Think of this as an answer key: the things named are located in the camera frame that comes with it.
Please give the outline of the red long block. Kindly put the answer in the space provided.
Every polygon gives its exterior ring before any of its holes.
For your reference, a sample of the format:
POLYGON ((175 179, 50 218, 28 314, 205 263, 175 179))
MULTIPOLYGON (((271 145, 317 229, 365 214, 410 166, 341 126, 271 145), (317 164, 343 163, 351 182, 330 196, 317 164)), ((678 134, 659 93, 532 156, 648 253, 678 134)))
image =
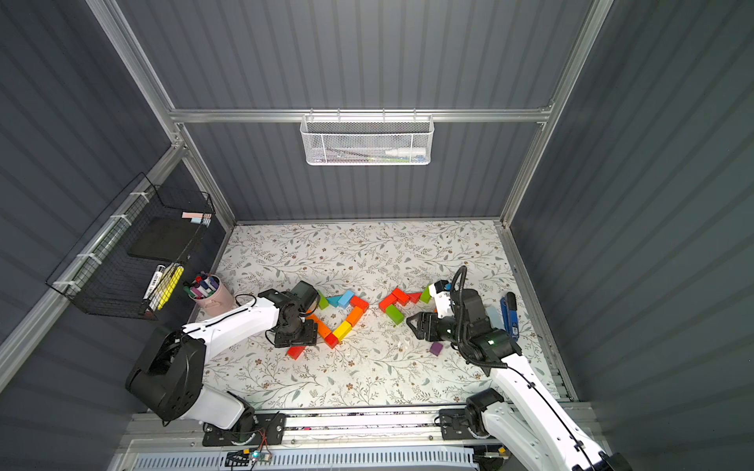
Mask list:
POLYGON ((298 359, 306 350, 306 347, 290 347, 287 351, 288 357, 296 360, 298 359))

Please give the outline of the orange block low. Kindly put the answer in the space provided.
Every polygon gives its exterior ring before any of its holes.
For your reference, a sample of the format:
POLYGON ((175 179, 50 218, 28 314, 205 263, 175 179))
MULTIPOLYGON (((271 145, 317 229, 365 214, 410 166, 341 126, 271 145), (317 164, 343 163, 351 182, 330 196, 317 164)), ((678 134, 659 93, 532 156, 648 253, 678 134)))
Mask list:
POLYGON ((309 316, 309 319, 314 322, 317 328, 317 333, 322 337, 322 339, 327 339, 331 334, 332 331, 327 327, 327 325, 316 315, 312 314, 309 316))

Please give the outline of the red small block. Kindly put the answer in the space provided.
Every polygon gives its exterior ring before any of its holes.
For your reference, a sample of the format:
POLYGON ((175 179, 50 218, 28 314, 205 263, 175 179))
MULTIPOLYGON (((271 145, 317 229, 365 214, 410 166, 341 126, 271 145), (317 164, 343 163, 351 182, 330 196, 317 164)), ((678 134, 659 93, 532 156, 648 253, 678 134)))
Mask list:
POLYGON ((335 347, 337 347, 337 345, 339 345, 339 343, 340 343, 339 339, 333 333, 329 334, 324 339, 324 341, 325 341, 326 345, 328 345, 328 347, 330 347, 330 349, 335 349, 335 347))

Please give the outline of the green block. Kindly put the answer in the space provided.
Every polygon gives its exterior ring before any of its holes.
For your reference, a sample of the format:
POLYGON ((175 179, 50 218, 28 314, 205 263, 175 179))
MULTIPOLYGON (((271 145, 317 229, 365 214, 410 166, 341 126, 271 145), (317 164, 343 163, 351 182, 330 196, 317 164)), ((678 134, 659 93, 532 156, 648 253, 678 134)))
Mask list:
POLYGON ((422 292, 422 294, 420 294, 419 300, 422 303, 428 304, 430 302, 431 298, 432 298, 432 296, 431 296, 431 292, 430 292, 430 287, 426 287, 425 290, 422 292))
POLYGON ((385 313, 396 325, 400 325, 400 323, 404 322, 404 314, 398 310, 398 307, 395 304, 388 305, 385 308, 385 313))
POLYGON ((319 303, 318 306, 320 309, 326 309, 330 305, 328 299, 322 294, 319 297, 319 303))

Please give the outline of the yellow block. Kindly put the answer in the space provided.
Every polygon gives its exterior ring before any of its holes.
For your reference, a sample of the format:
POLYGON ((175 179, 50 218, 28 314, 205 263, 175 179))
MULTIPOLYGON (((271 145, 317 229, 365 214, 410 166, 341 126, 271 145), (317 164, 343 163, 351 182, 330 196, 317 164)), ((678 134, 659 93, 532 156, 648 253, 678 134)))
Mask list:
POLYGON ((351 325, 351 323, 348 321, 344 321, 339 325, 338 328, 333 331, 333 335, 338 339, 338 341, 343 341, 346 335, 351 333, 352 329, 353 325, 351 325))

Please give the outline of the light blue block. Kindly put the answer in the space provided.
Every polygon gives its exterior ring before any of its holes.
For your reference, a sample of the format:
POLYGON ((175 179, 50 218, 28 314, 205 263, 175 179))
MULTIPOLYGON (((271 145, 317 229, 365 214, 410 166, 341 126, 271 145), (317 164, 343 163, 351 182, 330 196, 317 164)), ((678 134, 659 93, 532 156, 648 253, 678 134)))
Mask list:
POLYGON ((348 305, 350 305, 351 300, 353 299, 354 296, 355 294, 351 290, 347 290, 344 294, 342 294, 339 297, 339 300, 338 300, 339 308, 346 308, 348 305))

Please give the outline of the orange block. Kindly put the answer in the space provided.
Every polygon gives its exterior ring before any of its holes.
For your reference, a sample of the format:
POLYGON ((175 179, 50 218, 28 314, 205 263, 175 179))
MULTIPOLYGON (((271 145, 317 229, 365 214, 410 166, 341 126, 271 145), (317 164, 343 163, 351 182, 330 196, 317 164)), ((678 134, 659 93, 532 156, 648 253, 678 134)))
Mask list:
POLYGON ((351 327, 355 327, 357 323, 359 323, 359 320, 364 314, 364 310, 361 307, 355 306, 350 314, 347 316, 346 321, 351 325, 351 327))

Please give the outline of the red block low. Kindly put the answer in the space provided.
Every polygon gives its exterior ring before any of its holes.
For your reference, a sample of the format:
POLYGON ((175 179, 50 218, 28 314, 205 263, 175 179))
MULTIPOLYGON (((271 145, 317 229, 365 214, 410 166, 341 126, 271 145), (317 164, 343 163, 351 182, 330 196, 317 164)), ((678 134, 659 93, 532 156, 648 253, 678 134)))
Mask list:
POLYGON ((406 306, 410 302, 410 296, 403 292, 400 288, 395 288, 392 291, 392 296, 396 298, 396 302, 398 302, 402 306, 406 306))

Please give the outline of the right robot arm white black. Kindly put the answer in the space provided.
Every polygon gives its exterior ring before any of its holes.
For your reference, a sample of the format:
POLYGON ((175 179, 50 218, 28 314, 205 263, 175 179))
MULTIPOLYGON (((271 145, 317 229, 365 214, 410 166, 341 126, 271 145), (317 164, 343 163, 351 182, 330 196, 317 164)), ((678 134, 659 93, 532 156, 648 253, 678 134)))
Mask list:
POLYGON ((406 320, 414 337, 449 343, 491 380, 465 402, 469 434, 496 439, 528 470, 630 470, 626 458, 607 453, 547 391, 516 341, 492 325, 476 290, 441 281, 424 294, 435 310, 406 320))

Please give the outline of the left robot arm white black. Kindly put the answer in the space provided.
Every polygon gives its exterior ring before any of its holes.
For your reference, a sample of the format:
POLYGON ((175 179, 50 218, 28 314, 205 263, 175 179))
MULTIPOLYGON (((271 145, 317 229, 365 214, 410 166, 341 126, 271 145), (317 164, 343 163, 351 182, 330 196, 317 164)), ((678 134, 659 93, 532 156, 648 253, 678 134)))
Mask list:
POLYGON ((206 363, 256 335, 276 349, 315 345, 318 328, 310 316, 320 301, 314 286, 299 282, 286 292, 265 290, 226 313, 176 331, 157 329, 127 377, 126 390, 165 423, 192 419, 237 436, 252 434, 257 428, 253 407, 206 384, 206 363))

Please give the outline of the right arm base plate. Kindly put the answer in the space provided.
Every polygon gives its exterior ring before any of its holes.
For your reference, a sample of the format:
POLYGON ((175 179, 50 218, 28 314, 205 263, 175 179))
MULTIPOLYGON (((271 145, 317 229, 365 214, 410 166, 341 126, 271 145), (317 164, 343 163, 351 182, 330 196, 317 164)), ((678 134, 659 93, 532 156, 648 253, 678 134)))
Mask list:
POLYGON ((491 437, 483 424, 482 413, 470 406, 441 408, 434 425, 440 429, 444 441, 484 440, 491 437))

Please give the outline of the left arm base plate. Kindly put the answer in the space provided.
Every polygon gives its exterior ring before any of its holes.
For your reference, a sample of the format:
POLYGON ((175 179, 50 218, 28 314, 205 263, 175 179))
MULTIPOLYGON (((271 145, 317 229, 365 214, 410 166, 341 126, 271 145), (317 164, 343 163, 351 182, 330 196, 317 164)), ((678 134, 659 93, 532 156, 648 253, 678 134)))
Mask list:
POLYGON ((203 424, 204 447, 261 447, 281 445, 288 416, 281 412, 250 414, 241 417, 230 430, 203 424))

